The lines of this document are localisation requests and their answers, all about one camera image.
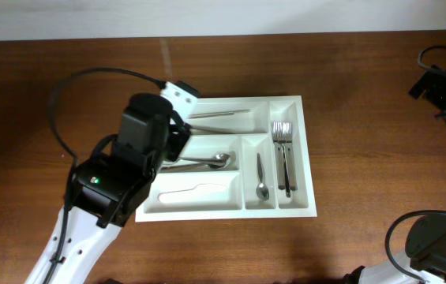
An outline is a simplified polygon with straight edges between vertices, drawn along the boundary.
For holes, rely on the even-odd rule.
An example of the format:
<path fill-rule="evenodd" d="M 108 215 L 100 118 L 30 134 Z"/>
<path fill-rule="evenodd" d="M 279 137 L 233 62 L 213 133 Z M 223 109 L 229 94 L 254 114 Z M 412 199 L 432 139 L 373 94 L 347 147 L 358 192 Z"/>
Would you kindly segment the small steel teaspoon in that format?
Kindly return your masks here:
<path fill-rule="evenodd" d="M 261 160 L 260 153 L 257 153 L 257 177 L 258 185 L 256 187 L 256 194 L 260 200 L 269 200 L 269 190 L 267 185 L 264 183 L 264 168 Z"/>

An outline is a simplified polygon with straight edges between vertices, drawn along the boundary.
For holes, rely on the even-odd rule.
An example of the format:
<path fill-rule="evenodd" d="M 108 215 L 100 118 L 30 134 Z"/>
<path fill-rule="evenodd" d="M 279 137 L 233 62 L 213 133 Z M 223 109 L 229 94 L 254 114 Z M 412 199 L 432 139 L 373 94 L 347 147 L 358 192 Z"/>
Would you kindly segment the steel tongs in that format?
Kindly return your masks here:
<path fill-rule="evenodd" d="M 198 134 L 237 134 L 254 130 L 250 110 L 193 114 L 187 121 Z"/>

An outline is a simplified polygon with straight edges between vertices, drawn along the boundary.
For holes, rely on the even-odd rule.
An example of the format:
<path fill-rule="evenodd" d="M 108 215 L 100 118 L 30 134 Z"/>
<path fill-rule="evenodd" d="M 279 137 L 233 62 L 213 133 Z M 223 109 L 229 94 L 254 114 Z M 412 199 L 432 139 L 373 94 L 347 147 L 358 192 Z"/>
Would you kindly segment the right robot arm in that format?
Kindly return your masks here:
<path fill-rule="evenodd" d="M 424 98 L 446 123 L 446 71 L 427 69 L 409 94 Z M 360 266 L 343 277 L 345 283 L 446 283 L 446 211 L 412 211 L 398 217 L 384 237 L 387 261 Z"/>

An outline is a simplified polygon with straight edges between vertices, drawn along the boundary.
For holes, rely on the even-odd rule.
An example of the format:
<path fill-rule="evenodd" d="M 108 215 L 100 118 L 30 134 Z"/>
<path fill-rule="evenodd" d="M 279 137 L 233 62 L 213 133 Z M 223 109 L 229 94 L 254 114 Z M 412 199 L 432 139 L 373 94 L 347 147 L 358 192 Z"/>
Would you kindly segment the steel fork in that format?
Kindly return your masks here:
<path fill-rule="evenodd" d="M 293 125 L 291 122 L 282 122 L 282 132 L 283 132 L 283 144 L 285 151 L 285 158 L 287 164 L 287 176 L 289 181 L 289 187 L 291 191 L 296 191 L 298 189 L 298 183 L 295 173 L 294 164 L 294 148 L 293 148 Z"/>
<path fill-rule="evenodd" d="M 280 122 L 274 121 L 272 123 L 272 141 L 275 147 L 278 188 L 279 190 L 284 190 L 286 188 L 286 178 L 284 169 L 283 147 L 282 144 L 279 142 L 279 134 Z"/>

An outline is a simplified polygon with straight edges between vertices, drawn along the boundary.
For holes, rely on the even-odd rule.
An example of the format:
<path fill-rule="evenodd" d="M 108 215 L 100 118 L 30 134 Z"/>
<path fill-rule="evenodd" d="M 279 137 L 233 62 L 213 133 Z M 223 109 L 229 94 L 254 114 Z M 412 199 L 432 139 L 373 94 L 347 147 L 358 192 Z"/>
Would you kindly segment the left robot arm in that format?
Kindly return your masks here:
<path fill-rule="evenodd" d="M 168 82 L 158 95 L 133 95 L 118 133 L 105 136 L 73 166 L 65 200 L 29 283 L 82 283 L 135 210 L 147 200 L 163 162 L 174 162 L 190 136 L 187 118 L 201 94 Z"/>

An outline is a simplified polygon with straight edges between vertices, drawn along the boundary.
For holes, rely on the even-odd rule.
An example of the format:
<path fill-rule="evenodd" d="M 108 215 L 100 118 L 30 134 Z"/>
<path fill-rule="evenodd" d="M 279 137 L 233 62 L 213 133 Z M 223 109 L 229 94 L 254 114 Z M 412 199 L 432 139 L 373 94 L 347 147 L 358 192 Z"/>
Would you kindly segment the large steel spoon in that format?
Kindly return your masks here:
<path fill-rule="evenodd" d="M 229 155 L 215 155 L 212 156 L 211 158 L 187 158 L 187 157 L 180 158 L 180 160 L 204 163 L 210 166 L 225 166 L 229 159 L 230 159 Z"/>
<path fill-rule="evenodd" d="M 181 157 L 175 162 L 168 162 L 160 169 L 162 171 L 187 171 L 201 167 L 208 167 L 210 170 L 219 170 L 229 166 L 231 163 L 231 155 L 227 153 L 219 153 L 211 158 L 187 158 Z"/>

